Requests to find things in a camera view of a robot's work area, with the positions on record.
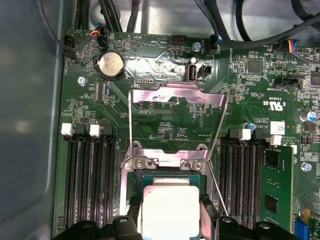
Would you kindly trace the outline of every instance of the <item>integrated circuit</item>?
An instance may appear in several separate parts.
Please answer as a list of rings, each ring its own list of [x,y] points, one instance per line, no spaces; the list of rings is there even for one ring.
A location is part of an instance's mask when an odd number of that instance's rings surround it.
[[[311,73],[310,85],[320,87],[320,72],[314,71]]]
[[[248,72],[251,74],[261,73],[261,61],[260,60],[249,60],[248,61]]]
[[[277,151],[266,151],[265,152],[265,164],[278,168],[279,167],[279,152]]]
[[[269,210],[275,214],[278,213],[278,199],[276,199],[270,195],[265,195],[264,206],[267,210]]]

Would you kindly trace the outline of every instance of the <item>green circuit board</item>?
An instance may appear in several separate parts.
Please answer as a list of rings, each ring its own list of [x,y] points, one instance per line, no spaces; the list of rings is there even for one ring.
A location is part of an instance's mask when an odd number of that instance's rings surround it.
[[[89,33],[71,30],[68,35],[79,43]],[[118,214],[120,163],[130,143],[129,91],[155,90],[166,82],[186,82],[186,63],[192,57],[197,59],[195,65],[198,70],[203,66],[210,69],[209,75],[195,82],[198,88],[203,93],[228,97],[228,108],[219,136],[226,136],[229,129],[241,130],[245,123],[255,124],[265,138],[281,135],[281,145],[288,146],[281,147],[281,151],[290,155],[285,160],[288,167],[286,173],[279,173],[279,179],[276,176],[271,182],[273,186],[277,182],[279,189],[290,188],[292,191],[277,193],[278,190],[270,186],[271,192],[263,190],[263,194],[277,198],[279,209],[289,205],[292,214],[278,218],[264,211],[263,220],[271,219],[290,230],[292,216],[302,209],[320,211],[320,121],[317,118],[315,129],[307,132],[300,119],[301,113],[307,111],[314,111],[317,117],[320,116],[320,85],[316,83],[318,76],[314,76],[315,83],[311,77],[311,74],[317,74],[316,65],[308,65],[289,53],[277,52],[272,46],[232,50],[219,43],[215,52],[209,54],[205,48],[207,39],[202,38],[183,37],[178,39],[183,44],[176,44],[172,36],[108,32],[106,39],[108,50],[120,54],[124,59],[125,74],[116,81],[106,81],[97,72],[94,59],[105,49],[101,49],[95,39],[76,53],[76,59],[65,58],[60,122],[85,124],[87,130],[92,124],[98,124],[102,129],[113,126],[115,161],[112,215]],[[194,43],[201,44],[200,51],[194,51]],[[319,50],[315,48],[298,47],[296,51],[308,58],[320,57]],[[288,75],[298,76],[300,86],[274,86],[275,79]],[[87,80],[86,85],[78,84],[80,77]],[[133,138],[144,148],[161,148],[166,153],[195,149],[199,143],[209,145],[215,130],[212,123],[218,120],[218,111],[220,109],[208,104],[190,105],[178,97],[173,97],[167,103],[140,102],[133,105],[133,121],[136,123]],[[211,158],[217,174],[219,151],[220,141]],[[68,143],[61,135],[53,229],[59,229],[59,219],[64,215],[67,156]],[[310,163],[312,170],[303,171],[302,163]],[[262,184],[268,187],[268,184],[272,184],[268,183],[269,180],[270,177],[264,175]]]

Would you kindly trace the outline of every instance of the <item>chip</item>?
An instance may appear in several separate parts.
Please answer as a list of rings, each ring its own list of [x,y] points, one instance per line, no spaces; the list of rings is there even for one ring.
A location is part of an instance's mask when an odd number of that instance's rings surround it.
[[[317,124],[313,122],[305,122],[303,124],[303,129],[305,132],[311,132],[314,133],[317,131]]]
[[[275,214],[278,213],[278,199],[270,195],[265,195],[264,206],[267,210]]]
[[[261,73],[261,61],[260,60],[249,60],[248,61],[248,72],[252,74]]]
[[[104,126],[104,129],[103,129],[103,134],[104,135],[112,135],[114,133],[114,127],[111,126],[111,125],[107,125],[107,126]]]
[[[86,124],[88,122],[88,118],[87,117],[80,117],[80,123],[81,124]]]
[[[301,144],[308,144],[308,137],[307,136],[301,136]]]
[[[311,73],[310,85],[320,87],[320,72],[312,72]]]
[[[278,168],[279,167],[279,152],[266,151],[265,152],[265,164]]]
[[[86,125],[85,124],[76,124],[75,131],[76,134],[85,134],[86,132]]]
[[[100,126],[105,126],[108,124],[109,124],[109,120],[105,120],[105,119],[98,120],[98,125]]]

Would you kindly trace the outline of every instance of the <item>mounting hole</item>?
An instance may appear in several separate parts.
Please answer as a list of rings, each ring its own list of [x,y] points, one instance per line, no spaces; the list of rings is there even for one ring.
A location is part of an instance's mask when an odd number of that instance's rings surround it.
[[[91,224],[85,224],[85,225],[82,226],[83,229],[89,229],[91,227],[92,227]]]

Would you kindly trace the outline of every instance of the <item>cable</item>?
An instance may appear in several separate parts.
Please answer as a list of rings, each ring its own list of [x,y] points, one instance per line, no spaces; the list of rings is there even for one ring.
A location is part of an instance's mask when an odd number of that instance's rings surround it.
[[[305,8],[302,4],[301,0],[291,0],[291,6],[295,14],[302,20],[307,21],[308,19],[312,18],[313,15]],[[315,22],[311,25],[315,29],[320,32],[320,22]]]
[[[77,0],[76,1],[76,6],[75,6],[75,18],[74,18],[74,28],[75,29],[80,29],[81,28],[81,3],[82,0]]]
[[[89,29],[89,4],[87,0],[81,0],[81,28],[82,30]]]
[[[128,21],[128,26],[126,27],[127,33],[133,33],[135,31],[138,13],[139,13],[139,0],[132,0],[131,15]]]
[[[104,20],[105,20],[105,23],[106,23],[108,30],[110,32],[115,32],[115,28],[114,28],[112,21],[111,21],[111,15],[110,15],[109,9],[107,7],[107,3],[105,2],[105,0],[99,0],[99,3],[100,3],[101,12],[103,14],[103,17],[104,17]]]
[[[310,60],[309,58],[306,58],[306,57],[300,55],[297,52],[293,52],[292,56],[295,56],[297,59],[300,59],[300,60],[306,62],[307,64],[319,64],[320,65],[320,61],[318,61],[318,60]]]
[[[116,32],[122,32],[121,23],[115,8],[113,0],[105,0],[106,6],[110,11],[111,19],[113,20],[114,28]]]
[[[211,14],[209,13],[208,9],[206,8],[203,0],[194,0],[195,4],[198,6],[198,8],[201,10],[201,12],[205,15],[205,17],[209,20],[213,31],[214,31],[214,35],[216,37],[216,42],[219,41],[219,31],[218,31],[218,27],[216,25],[216,22],[214,20],[214,18],[211,16]]]
[[[219,33],[220,33],[222,40],[226,43],[226,45],[229,48],[232,48],[235,50],[257,48],[257,47],[261,47],[263,45],[272,44],[274,42],[277,42],[277,41],[280,41],[283,39],[288,39],[289,37],[300,33],[301,31],[303,31],[304,29],[309,27],[311,24],[320,20],[320,12],[319,12],[318,14],[311,17],[307,21],[297,25],[296,27],[294,27],[290,30],[287,30],[283,33],[280,33],[278,35],[268,37],[265,39],[261,39],[261,40],[257,40],[257,41],[250,41],[250,42],[234,41],[234,40],[231,40],[228,35],[228,32],[227,32],[226,27],[224,25],[224,22],[221,18],[216,0],[204,0],[204,3],[207,6],[209,12],[211,13],[211,15],[212,15],[217,27],[218,27],[218,30],[219,30]]]
[[[47,16],[46,16],[46,13],[45,13],[45,10],[44,10],[44,6],[43,6],[43,3],[42,3],[42,0],[35,0],[36,2],[36,6],[37,6],[37,9],[38,9],[38,12],[39,12],[39,15],[41,17],[41,20],[42,20],[42,23],[45,27],[45,29],[48,31],[48,34],[50,36],[50,38],[52,38],[52,40],[58,44],[62,49],[68,51],[68,52],[76,52],[76,51],[79,51],[80,49],[82,49],[85,45],[87,45],[92,37],[89,36],[87,38],[85,38],[81,43],[79,43],[76,47],[69,47],[67,45],[65,45],[64,43],[62,43],[58,38],[57,36],[55,35],[54,31],[52,30],[50,24],[49,24],[49,21],[47,19]]]
[[[236,21],[236,26],[239,30],[240,36],[242,37],[243,41],[251,42],[252,40],[249,37],[249,35],[245,29],[245,24],[244,24],[244,20],[243,20],[242,10],[244,8],[244,2],[245,2],[245,0],[237,0],[236,1],[235,21]]]

